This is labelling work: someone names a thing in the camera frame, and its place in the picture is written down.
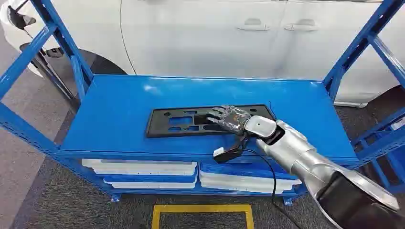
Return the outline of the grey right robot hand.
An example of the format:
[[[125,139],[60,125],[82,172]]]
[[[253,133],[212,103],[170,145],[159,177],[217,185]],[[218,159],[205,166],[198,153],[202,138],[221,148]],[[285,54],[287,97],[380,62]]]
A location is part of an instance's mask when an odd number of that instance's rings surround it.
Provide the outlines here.
[[[251,118],[249,112],[233,105],[212,108],[206,119],[235,135],[243,135],[245,124]]]

